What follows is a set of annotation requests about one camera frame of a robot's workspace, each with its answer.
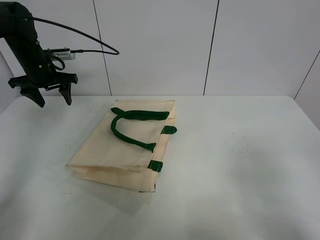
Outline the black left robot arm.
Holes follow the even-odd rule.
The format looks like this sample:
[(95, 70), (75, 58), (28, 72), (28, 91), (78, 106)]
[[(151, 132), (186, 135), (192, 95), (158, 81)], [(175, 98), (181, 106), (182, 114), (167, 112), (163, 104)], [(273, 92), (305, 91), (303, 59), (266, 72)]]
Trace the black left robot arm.
[(28, 9), (18, 2), (0, 3), (0, 37), (3, 38), (20, 63), (25, 75), (13, 77), (9, 86), (20, 88), (20, 94), (41, 108), (45, 100), (39, 89), (58, 89), (67, 105), (71, 105), (71, 85), (78, 83), (75, 73), (61, 72), (53, 64), (56, 56), (44, 51), (38, 41), (34, 18)]

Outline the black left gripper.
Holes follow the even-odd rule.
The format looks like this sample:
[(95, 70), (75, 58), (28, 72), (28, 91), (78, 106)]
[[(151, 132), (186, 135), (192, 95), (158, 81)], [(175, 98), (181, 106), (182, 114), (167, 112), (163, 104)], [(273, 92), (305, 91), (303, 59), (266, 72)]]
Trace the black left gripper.
[(11, 88), (21, 87), (20, 94), (22, 96), (43, 108), (45, 100), (39, 88), (47, 89), (54, 85), (60, 85), (59, 93), (68, 106), (72, 104), (71, 83), (78, 83), (76, 74), (57, 72), (53, 67), (52, 60), (39, 45), (11, 45), (10, 48), (25, 72), (25, 75), (11, 78), (8, 81)]

